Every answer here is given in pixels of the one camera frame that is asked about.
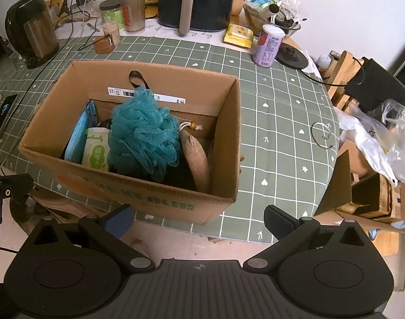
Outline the blue wet wipes pack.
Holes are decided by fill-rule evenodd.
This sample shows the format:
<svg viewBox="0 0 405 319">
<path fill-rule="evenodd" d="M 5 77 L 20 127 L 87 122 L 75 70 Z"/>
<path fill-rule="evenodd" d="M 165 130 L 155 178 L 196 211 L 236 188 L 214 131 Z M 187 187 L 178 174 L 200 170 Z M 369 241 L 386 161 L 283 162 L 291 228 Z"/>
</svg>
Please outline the blue wet wipes pack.
<svg viewBox="0 0 405 319">
<path fill-rule="evenodd" d="M 81 163 L 86 145 L 86 132 L 97 125 L 97 114 L 94 102 L 90 99 L 71 133 L 63 153 L 63 159 Z"/>
</svg>

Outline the green white wipes pack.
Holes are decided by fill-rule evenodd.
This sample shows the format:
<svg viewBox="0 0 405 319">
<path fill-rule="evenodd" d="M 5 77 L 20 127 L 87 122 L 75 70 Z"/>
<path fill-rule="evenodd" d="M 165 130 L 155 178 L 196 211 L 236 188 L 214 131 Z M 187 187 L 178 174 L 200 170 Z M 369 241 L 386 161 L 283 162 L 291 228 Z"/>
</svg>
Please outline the green white wipes pack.
<svg viewBox="0 0 405 319">
<path fill-rule="evenodd" d="M 87 168 L 108 171 L 107 158 L 110 152 L 109 129 L 89 128 L 86 131 L 86 144 L 81 164 Z"/>
</svg>

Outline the teal bath loofah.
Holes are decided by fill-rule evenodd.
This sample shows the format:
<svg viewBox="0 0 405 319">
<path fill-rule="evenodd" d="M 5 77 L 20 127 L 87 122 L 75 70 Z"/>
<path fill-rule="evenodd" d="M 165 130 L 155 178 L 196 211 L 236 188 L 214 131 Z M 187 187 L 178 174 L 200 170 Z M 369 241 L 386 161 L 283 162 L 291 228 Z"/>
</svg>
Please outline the teal bath loofah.
<svg viewBox="0 0 405 319">
<path fill-rule="evenodd" d="M 179 165 L 178 119 L 142 86 L 113 108 L 108 142 L 107 163 L 116 174 L 162 182 L 167 168 Z"/>
</svg>

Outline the brown burlap pouch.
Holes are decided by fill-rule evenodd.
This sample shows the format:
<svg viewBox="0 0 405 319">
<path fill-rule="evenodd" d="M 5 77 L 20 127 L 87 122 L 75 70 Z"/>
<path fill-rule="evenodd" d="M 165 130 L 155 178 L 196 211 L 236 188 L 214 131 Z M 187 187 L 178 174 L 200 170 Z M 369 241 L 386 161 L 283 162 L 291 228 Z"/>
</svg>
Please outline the brown burlap pouch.
<svg viewBox="0 0 405 319">
<path fill-rule="evenodd" d="M 180 132 L 181 147 L 198 192 L 210 190 L 210 167 L 208 158 L 198 139 L 186 130 Z"/>
</svg>

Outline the smartphone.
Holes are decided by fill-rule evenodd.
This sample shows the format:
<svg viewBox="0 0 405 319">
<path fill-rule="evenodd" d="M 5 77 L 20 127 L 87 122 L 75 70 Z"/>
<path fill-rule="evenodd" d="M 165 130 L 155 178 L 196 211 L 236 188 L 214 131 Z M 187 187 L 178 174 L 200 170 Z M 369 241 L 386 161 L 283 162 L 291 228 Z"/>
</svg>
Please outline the smartphone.
<svg viewBox="0 0 405 319">
<path fill-rule="evenodd" d="M 6 124 L 6 119 L 10 116 L 12 106 L 18 99 L 18 94 L 7 96 L 3 102 L 0 103 L 0 134 L 1 130 Z"/>
</svg>

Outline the cardboard box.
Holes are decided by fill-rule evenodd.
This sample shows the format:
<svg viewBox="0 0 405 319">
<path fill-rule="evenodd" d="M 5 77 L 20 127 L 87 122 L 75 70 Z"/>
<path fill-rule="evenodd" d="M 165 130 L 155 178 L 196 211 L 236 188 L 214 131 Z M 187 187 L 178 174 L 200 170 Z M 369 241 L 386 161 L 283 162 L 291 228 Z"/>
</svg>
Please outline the cardboard box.
<svg viewBox="0 0 405 319">
<path fill-rule="evenodd" d="M 74 61 L 18 146 L 84 197 L 204 225 L 236 202 L 235 76 L 171 65 Z"/>
</svg>

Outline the clear plastic bag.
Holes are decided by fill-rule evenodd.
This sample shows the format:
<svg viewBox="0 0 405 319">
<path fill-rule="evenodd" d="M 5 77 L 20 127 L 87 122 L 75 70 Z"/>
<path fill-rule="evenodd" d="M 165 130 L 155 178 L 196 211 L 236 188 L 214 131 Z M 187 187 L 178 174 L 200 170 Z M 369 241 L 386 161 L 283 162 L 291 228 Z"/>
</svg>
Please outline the clear plastic bag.
<svg viewBox="0 0 405 319">
<path fill-rule="evenodd" d="M 369 166 L 393 186 L 405 184 L 405 106 L 393 99 L 364 113 L 354 103 L 349 113 L 334 111 L 342 130 L 340 140 L 351 140 Z"/>
</svg>

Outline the black electric kettle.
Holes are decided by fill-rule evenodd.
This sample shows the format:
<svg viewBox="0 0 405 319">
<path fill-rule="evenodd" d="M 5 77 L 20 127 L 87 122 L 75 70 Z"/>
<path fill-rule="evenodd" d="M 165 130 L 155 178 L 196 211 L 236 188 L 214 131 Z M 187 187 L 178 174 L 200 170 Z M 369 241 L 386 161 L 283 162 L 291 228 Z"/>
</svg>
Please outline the black electric kettle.
<svg viewBox="0 0 405 319">
<path fill-rule="evenodd" d="M 13 4 L 6 12 L 5 29 L 28 69 L 45 64 L 60 49 L 45 0 L 19 0 Z"/>
</svg>

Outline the wooden chair with black cloth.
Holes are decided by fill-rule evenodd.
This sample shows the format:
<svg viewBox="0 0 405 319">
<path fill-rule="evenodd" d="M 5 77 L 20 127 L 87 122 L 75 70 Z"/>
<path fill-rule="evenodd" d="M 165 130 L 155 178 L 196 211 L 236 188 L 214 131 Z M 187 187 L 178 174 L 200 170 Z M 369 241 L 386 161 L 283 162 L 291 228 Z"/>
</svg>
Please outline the wooden chair with black cloth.
<svg viewBox="0 0 405 319">
<path fill-rule="evenodd" d="M 405 107 L 405 86 L 373 59 L 343 51 L 323 79 L 333 105 L 346 113 L 351 104 L 369 112 L 388 99 Z"/>
</svg>

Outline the black round stand base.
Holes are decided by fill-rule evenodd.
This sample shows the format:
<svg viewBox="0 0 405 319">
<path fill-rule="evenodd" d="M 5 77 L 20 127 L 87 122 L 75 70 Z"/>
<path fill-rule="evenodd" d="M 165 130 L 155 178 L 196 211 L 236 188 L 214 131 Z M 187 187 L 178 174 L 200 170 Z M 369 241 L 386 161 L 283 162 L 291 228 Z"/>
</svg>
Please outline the black round stand base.
<svg viewBox="0 0 405 319">
<path fill-rule="evenodd" d="M 297 48 L 282 43 L 275 58 L 280 64 L 296 70 L 303 70 L 309 65 L 307 57 Z"/>
</svg>

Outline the white purple canister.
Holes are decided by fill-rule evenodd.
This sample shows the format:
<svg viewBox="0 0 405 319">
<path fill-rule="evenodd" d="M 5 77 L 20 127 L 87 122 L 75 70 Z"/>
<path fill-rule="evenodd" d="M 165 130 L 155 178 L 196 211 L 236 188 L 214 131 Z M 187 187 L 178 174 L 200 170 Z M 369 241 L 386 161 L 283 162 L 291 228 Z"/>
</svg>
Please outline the white purple canister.
<svg viewBox="0 0 405 319">
<path fill-rule="evenodd" d="M 254 63 L 264 68 L 272 66 L 285 36 L 281 28 L 273 24 L 264 24 L 252 54 Z"/>
</svg>

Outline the yellow wipes pack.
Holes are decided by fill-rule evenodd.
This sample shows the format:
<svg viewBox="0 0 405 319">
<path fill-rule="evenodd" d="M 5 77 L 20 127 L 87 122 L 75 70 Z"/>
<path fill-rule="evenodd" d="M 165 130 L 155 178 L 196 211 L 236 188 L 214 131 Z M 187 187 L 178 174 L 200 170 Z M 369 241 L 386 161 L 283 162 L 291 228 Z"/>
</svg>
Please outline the yellow wipes pack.
<svg viewBox="0 0 405 319">
<path fill-rule="evenodd" d="M 253 40 L 253 31 L 238 24 L 229 24 L 224 35 L 224 43 L 241 48 L 251 48 Z"/>
</svg>

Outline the glass bowl with clutter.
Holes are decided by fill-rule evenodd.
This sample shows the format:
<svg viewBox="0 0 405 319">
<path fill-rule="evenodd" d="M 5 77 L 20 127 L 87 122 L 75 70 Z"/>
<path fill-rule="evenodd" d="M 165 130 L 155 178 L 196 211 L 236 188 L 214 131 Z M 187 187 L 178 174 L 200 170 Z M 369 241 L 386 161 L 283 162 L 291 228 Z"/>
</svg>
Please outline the glass bowl with clutter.
<svg viewBox="0 0 405 319">
<path fill-rule="evenodd" d="M 246 0 L 244 16 L 256 36 L 261 33 L 263 25 L 272 24 L 282 29 L 286 37 L 290 37 L 307 21 L 301 0 Z"/>
</svg>

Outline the grey lid shaker bottle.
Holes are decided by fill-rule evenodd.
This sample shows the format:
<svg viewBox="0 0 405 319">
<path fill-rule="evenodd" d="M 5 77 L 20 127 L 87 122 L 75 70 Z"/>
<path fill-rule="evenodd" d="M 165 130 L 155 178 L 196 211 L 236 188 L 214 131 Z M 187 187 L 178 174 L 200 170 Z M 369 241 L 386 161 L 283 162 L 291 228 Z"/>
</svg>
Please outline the grey lid shaker bottle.
<svg viewBox="0 0 405 319">
<path fill-rule="evenodd" d="M 137 32 L 146 27 L 145 0 L 119 0 L 127 32 Z"/>
</svg>

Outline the black air fryer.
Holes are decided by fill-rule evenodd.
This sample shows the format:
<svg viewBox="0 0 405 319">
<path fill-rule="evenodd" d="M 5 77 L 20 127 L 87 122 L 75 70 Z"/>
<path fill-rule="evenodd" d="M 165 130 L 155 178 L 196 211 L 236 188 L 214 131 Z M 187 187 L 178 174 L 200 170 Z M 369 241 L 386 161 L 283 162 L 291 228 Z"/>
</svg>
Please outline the black air fryer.
<svg viewBox="0 0 405 319">
<path fill-rule="evenodd" d="M 217 32 L 226 29 L 233 0 L 159 0 L 158 21 L 181 35 L 190 30 Z"/>
</svg>

